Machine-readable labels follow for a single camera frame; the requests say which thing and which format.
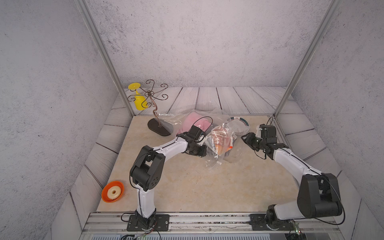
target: plate with teal rim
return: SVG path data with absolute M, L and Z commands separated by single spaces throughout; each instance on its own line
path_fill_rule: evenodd
M 236 135 L 244 135 L 249 131 L 248 122 L 241 117 L 231 117 L 230 126 Z

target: metal rail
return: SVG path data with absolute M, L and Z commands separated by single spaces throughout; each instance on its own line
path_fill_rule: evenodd
M 105 46 L 104 46 L 104 44 L 100 38 L 100 34 L 97 31 L 97 28 L 94 24 L 94 21 L 91 17 L 89 10 L 88 10 L 87 4 L 85 3 L 84 0 L 75 0 L 75 2 L 79 8 L 79 11 L 81 12 L 81 15 L 83 16 L 84 22 L 87 25 L 88 30 L 91 33 L 93 40 L 95 41 L 95 44 L 96 44 L 96 46 L 100 52 L 100 55 L 101 55 L 105 65 L 107 66 L 109 74 L 111 75 L 111 78 L 112 78 L 113 82 L 115 83 L 115 86 L 116 86 L 116 88 L 117 88 L 117 90 L 118 90 L 118 92 L 122 98 L 122 101 L 124 102 L 124 105 L 128 109 L 130 115 L 133 117 L 135 115 L 135 113 L 133 112 L 131 106 L 129 105 L 127 95 L 125 94 L 124 88 L 121 86 L 119 76 L 117 75 L 116 70 L 113 67 L 112 61 L 109 58 L 109 55 L 107 53 L 107 50 L 105 49 Z
M 308 46 L 307 51 L 305 52 L 298 68 L 296 69 L 295 74 L 293 75 L 291 81 L 289 82 L 285 93 L 279 103 L 279 105 L 276 108 L 275 113 L 273 114 L 276 118 L 282 111 L 285 103 L 287 102 L 289 96 L 293 92 L 293 89 L 295 88 L 297 82 L 299 81 L 302 73 L 305 70 L 305 67 L 308 65 L 309 61 L 311 60 L 316 47 L 319 45 L 321 39 L 323 38 L 325 32 L 327 31 L 327 28 L 329 27 L 330 23 L 332 22 L 333 17 L 336 15 L 337 11 L 339 10 L 339 7 L 341 5 L 343 0 L 333 0 L 331 4 L 329 5 L 329 8 L 327 12 L 325 13 L 325 16 L 323 20 L 321 21 L 319 27 L 317 28 L 316 33 L 314 34 L 310 45 Z
M 102 233 L 135 234 L 138 232 L 127 232 L 126 222 L 121 221 L 121 212 L 118 213 L 93 213 L 90 214 L 84 226 L 84 235 Z M 165 213 L 170 215 L 169 230 L 163 233 L 255 233 L 251 225 L 249 212 L 234 213 Z M 332 226 L 315 219 L 297 220 L 300 229 L 305 233 L 339 233 L 336 226 Z M 259 233 L 288 233 L 288 231 L 257 231 Z

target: black cable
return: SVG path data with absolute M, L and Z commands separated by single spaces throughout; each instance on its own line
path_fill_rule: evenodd
M 127 240 L 129 237 L 135 237 L 135 235 L 134 234 L 127 234 L 127 235 L 122 236 L 120 240 Z
M 329 185 L 332 187 L 332 189 L 334 190 L 334 192 L 335 192 L 337 198 L 339 199 L 339 201 L 340 201 L 340 205 L 341 205 L 341 208 L 342 208 L 342 210 L 343 210 L 343 214 L 344 214 L 344 217 L 343 217 L 343 220 L 341 221 L 341 223 L 331 223 L 331 222 L 326 222 L 326 221 L 323 221 L 323 220 L 318 219 L 318 218 L 314 218 L 314 219 L 317 219 L 317 220 L 319 220 L 319 221 L 321 221 L 321 222 L 324 222 L 324 223 L 327 223 L 327 224 L 331 224 L 331 225 L 341 225 L 341 224 L 343 224 L 344 221 L 345 221 L 345 210 L 344 210 L 344 206 L 343 206 L 343 204 L 341 203 L 341 199 L 340 199 L 339 195 L 337 194 L 335 188 L 332 186 L 332 184 L 331 184 L 331 183 L 328 181 L 328 179 L 325 177 L 324 173 L 319 174 L 318 172 L 312 170 L 312 169 L 311 169 L 311 168 L 310 168 L 310 167 L 309 167 L 303 160 L 301 160 L 300 158 L 296 157 L 295 155 L 292 155 L 290 152 L 288 152 L 288 151 L 285 150 L 284 148 L 281 148 L 281 147 L 280 147 L 279 149 L 284 150 L 285 152 L 287 152 L 287 153 L 288 153 L 289 155 L 291 155 L 292 157 L 294 157 L 294 158 L 296 158 L 297 160 L 301 161 L 305 166 L 307 166 L 307 168 L 308 168 L 310 171 L 316 173 L 317 175 L 319 175 L 320 177 L 322 177 L 325 181 L 327 181 L 328 184 L 329 184 Z
M 125 220 L 122 219 L 122 217 L 124 216 L 124 214 L 129 214 L 129 213 L 127 213 L 127 212 L 123 213 L 123 214 L 121 215 L 121 217 L 120 217 L 121 221 L 123 221 L 123 222 L 129 222 L 129 220 L 128 220 L 128 221 L 125 221 Z
M 157 230 L 155 229 L 155 231 L 157 231 Z M 160 236 L 160 240 L 161 240 L 161 235 L 160 235 L 159 231 L 157 231 L 157 233 L 159 234 L 159 236 Z
M 164 147 L 168 147 L 168 146 L 174 144 L 178 139 L 179 139 L 179 137 L 177 137 L 176 140 L 175 140 L 174 142 L 172 142 L 172 143 L 170 143 L 170 144 L 168 144 L 167 146 L 164 146 Z M 156 149 L 156 150 L 155 150 L 155 149 L 154 149 L 154 150 L 151 150 L 151 151 L 146 152 L 146 153 L 144 153 L 144 154 L 141 154 L 141 155 L 140 155 L 139 157 L 137 157 L 136 159 L 139 160 L 142 156 L 147 155 L 147 154 L 149 154 L 149 153 L 151 153 L 151 152 L 155 152 L 155 151 L 157 151 L 157 150 L 160 150 L 160 148 L 159 148 L 159 149 Z M 142 212 L 142 209 L 141 209 L 141 201 L 140 201 L 140 188 L 135 187 L 135 186 L 132 185 L 132 182 L 131 182 L 131 171 L 129 171 L 129 183 L 130 183 L 130 185 L 131 185 L 133 188 L 139 190 L 139 207 L 140 207 L 140 213 L 141 213 L 141 216 L 143 216 L 143 212 Z M 121 221 L 123 221 L 123 222 L 128 222 L 128 221 L 124 221 L 124 220 L 122 219 L 122 216 L 123 216 L 123 215 L 124 215 L 124 214 L 121 215 Z
M 252 224 L 256 224 L 256 223 L 259 223 L 259 222 L 262 222 L 262 221 L 264 221 L 264 220 L 265 220 L 265 218 L 266 218 L 266 215 L 264 216 L 264 218 L 263 218 L 263 219 L 261 219 L 261 220 L 259 220 L 259 221 L 248 221 L 247 223 L 248 223 L 249 225 L 252 225 Z
M 273 116 L 270 117 L 270 118 L 268 119 L 268 121 L 266 122 L 266 125 L 268 125 L 268 122 L 269 122 L 269 120 L 271 120 L 271 119 L 272 119 L 272 121 L 273 121 Z
M 203 137 L 200 141 L 196 142 L 196 143 L 201 143 L 203 140 L 204 140 L 205 137 Z
M 263 160 L 266 159 L 266 154 L 265 154 L 264 158 L 262 158 L 262 157 L 260 157 L 259 155 L 257 155 L 256 150 L 254 150 L 254 151 L 255 151 L 256 156 L 258 156 L 259 158 L 261 158 L 261 159 L 263 159 Z
M 192 124 L 192 126 L 195 125 L 195 123 L 196 123 L 198 120 L 202 119 L 202 118 L 210 118 L 210 119 L 212 120 L 212 121 L 211 121 L 211 124 L 208 126 L 208 128 L 214 123 L 213 118 L 211 118 L 210 116 L 205 116 L 205 117 L 201 117 L 201 118 L 197 119 L 197 120 Z
M 285 237 L 286 239 L 293 235 L 291 234 L 291 231 L 292 231 L 292 223 L 290 222 L 289 233 L 288 233 L 288 236 Z

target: plastic bag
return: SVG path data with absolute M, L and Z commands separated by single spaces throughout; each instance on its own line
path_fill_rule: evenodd
M 189 106 L 186 107 L 188 110 L 179 110 L 172 114 L 160 114 L 159 120 L 173 136 L 188 132 L 193 124 L 205 131 L 207 136 L 201 144 L 207 145 L 204 160 L 209 169 L 224 160 L 235 162 L 240 159 L 242 150 L 238 146 L 241 145 L 241 139 L 234 133 L 236 128 L 233 127 L 230 116 L 221 109 L 199 111 L 194 107 Z
M 249 132 L 249 124 L 242 117 L 231 117 L 228 126 L 232 128 L 234 137 L 233 148 L 225 153 L 224 160 L 230 163 L 241 159 L 244 149 L 247 147 L 241 140 L 241 136 Z
M 194 108 L 195 106 L 189 106 L 185 108 L 187 110 L 180 110 L 173 114 L 160 114 L 159 121 L 171 135 L 176 136 L 179 133 L 188 132 L 192 124 L 201 117 L 208 116 L 212 118 L 212 120 L 210 118 L 202 118 L 195 123 L 195 126 L 200 127 L 207 134 L 213 128 L 210 124 L 211 122 L 213 126 L 218 126 L 227 122 L 230 118 L 229 115 L 221 109 L 199 111 Z
M 159 120 L 161 124 L 173 136 L 176 136 L 177 134 L 182 132 L 188 132 L 189 129 L 192 127 L 192 124 L 194 124 L 195 126 L 205 131 L 205 133 L 207 134 L 205 139 L 201 141 L 201 144 L 207 145 L 205 142 L 208 138 L 208 135 L 212 136 L 212 130 L 216 127 L 226 126 L 228 121 L 230 121 L 230 117 L 221 109 L 214 109 L 212 111 L 199 111 L 194 109 L 194 106 L 191 106 L 189 110 L 178 111 L 173 114 L 160 114 Z M 213 143 L 212 140 L 210 145 L 207 146 L 207 155 L 204 157 L 205 165 L 209 169 L 213 168 L 218 163 L 218 161 L 222 161 L 224 158 L 225 152 L 222 152 L 222 150 L 219 150 L 218 148 L 223 147 L 224 149 L 224 147 L 230 144 L 230 141 L 226 139 L 225 135 L 220 137 L 220 133 L 214 131 L 213 139 L 216 141 L 216 145 Z
M 233 130 L 228 127 L 227 122 L 214 127 L 211 132 L 207 134 L 204 144 L 208 147 L 208 159 L 206 159 L 205 162 L 209 169 L 223 162 L 225 154 L 233 147 L 235 138 L 236 135 L 234 135 Z

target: metal jewelry stand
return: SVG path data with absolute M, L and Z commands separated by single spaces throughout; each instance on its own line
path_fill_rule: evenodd
M 150 108 L 152 106 L 155 107 L 155 109 L 152 111 L 153 115 L 155 116 L 155 118 L 152 118 L 151 120 L 149 120 L 148 128 L 150 130 L 156 132 L 157 134 L 161 135 L 161 136 L 169 136 L 170 132 L 163 125 L 161 125 L 161 123 L 160 123 L 159 114 L 156 112 L 157 111 L 157 104 L 154 101 L 154 99 L 161 100 L 161 101 L 168 99 L 168 95 L 167 94 L 162 94 L 161 95 L 162 99 L 157 98 L 157 97 L 154 96 L 156 93 L 160 93 L 160 92 L 164 91 L 165 89 L 167 89 L 168 88 L 168 84 L 162 83 L 160 85 L 160 87 L 164 88 L 164 89 L 162 89 L 160 91 L 157 91 L 157 92 L 154 92 L 153 91 L 153 87 L 155 85 L 155 81 L 152 80 L 152 79 L 149 79 L 145 83 L 146 84 L 151 84 L 152 83 L 152 87 L 150 87 L 151 89 L 147 90 L 147 91 L 142 89 L 141 87 L 139 87 L 144 92 L 144 96 L 145 96 L 145 100 L 141 103 L 141 106 L 143 108 Z M 139 96 L 143 97 L 140 94 L 139 95 L 138 94 L 132 94 L 132 95 L 130 95 L 128 97 L 128 101 L 129 102 L 134 102 L 134 101 L 136 101 L 136 97 L 139 97 Z

